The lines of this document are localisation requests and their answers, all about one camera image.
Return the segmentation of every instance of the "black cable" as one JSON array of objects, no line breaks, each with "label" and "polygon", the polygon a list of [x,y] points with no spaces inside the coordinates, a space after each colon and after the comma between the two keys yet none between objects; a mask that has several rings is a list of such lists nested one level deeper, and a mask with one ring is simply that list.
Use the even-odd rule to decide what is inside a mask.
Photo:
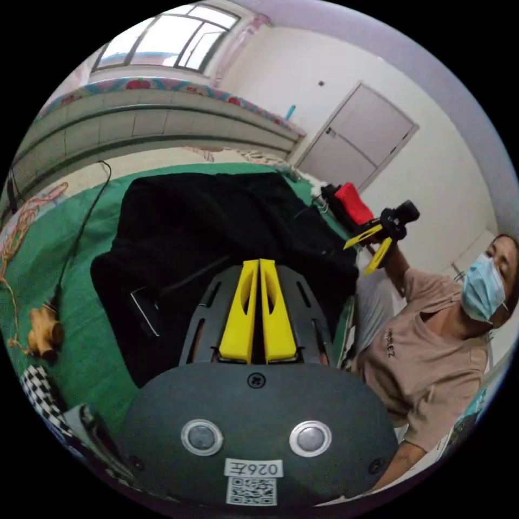
[{"label": "black cable", "polygon": [[308,209],[310,209],[310,208],[314,205],[314,202],[315,202],[318,198],[320,198],[320,197],[322,197],[322,196],[323,196],[322,193],[320,193],[319,195],[315,195],[315,196],[313,196],[313,197],[312,197],[312,201],[310,202],[310,205],[308,205],[307,207],[301,209],[301,211],[299,211],[299,212],[296,214],[296,216],[294,216],[294,219],[296,219],[298,216],[302,215],[305,211],[308,211]]},{"label": "black cable", "polygon": [[83,231],[85,230],[85,227],[87,225],[87,222],[90,218],[90,215],[92,214],[92,211],[94,210],[94,207],[96,206],[97,202],[99,201],[99,198],[103,194],[103,191],[107,187],[108,183],[110,182],[110,179],[112,177],[112,168],[110,164],[108,164],[105,161],[99,161],[100,164],[104,164],[108,168],[108,177],[99,192],[97,193],[94,201],[90,205],[90,208],[83,218],[83,223],[81,224],[81,227],[79,228],[79,232],[77,233],[76,239],[74,240],[74,243],[72,244],[72,247],[69,250],[69,253],[65,257],[65,262],[63,263],[63,268],[61,269],[61,273],[59,275],[58,282],[56,284],[56,288],[54,289],[54,294],[52,298],[48,301],[47,306],[49,306],[52,310],[54,310],[56,313],[58,313],[59,310],[59,304],[61,300],[61,291],[62,291],[62,281],[63,281],[63,275],[65,274],[67,265],[69,264],[69,261],[76,256],[77,248],[79,246],[79,240],[83,236]]}]

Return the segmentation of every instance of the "door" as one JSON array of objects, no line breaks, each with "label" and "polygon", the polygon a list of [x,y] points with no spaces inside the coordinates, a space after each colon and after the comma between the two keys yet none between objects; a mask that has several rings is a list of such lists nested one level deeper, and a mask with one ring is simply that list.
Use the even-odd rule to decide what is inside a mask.
[{"label": "door", "polygon": [[415,129],[408,117],[360,84],[298,167],[334,185],[351,182],[361,191]]}]

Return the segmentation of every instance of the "hair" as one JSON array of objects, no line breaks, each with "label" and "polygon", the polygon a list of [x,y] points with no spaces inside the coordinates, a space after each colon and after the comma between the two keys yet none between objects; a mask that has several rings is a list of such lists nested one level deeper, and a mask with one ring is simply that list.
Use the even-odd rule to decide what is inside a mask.
[{"label": "hair", "polygon": [[510,236],[509,234],[503,233],[497,236],[492,243],[497,242],[500,238],[509,238],[513,241],[515,248],[517,250],[517,266],[515,268],[515,279],[514,279],[514,285],[512,286],[512,291],[510,295],[508,296],[508,299],[506,300],[505,304],[508,308],[508,313],[510,317],[514,313],[514,310],[517,306],[517,302],[519,301],[519,242],[516,238],[513,236]]}]

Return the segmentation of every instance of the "label sticker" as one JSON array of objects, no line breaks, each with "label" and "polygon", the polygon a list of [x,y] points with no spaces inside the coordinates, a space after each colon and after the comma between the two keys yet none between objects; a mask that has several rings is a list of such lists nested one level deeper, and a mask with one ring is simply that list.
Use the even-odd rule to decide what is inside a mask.
[{"label": "label sticker", "polygon": [[277,506],[277,479],[259,477],[230,477],[226,504],[249,507]]},{"label": "label sticker", "polygon": [[226,458],[224,476],[260,479],[283,477],[283,460],[235,460]]}]

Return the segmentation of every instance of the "silver circular button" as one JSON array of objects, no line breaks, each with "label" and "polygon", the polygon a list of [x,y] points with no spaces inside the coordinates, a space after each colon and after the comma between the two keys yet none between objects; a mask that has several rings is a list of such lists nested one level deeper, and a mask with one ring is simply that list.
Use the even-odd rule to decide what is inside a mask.
[{"label": "silver circular button", "polygon": [[223,435],[212,422],[207,420],[191,420],[181,432],[184,447],[197,456],[212,456],[223,444]]},{"label": "silver circular button", "polygon": [[330,428],[322,422],[302,422],[290,433],[289,444],[298,456],[304,458],[318,456],[331,445]]}]

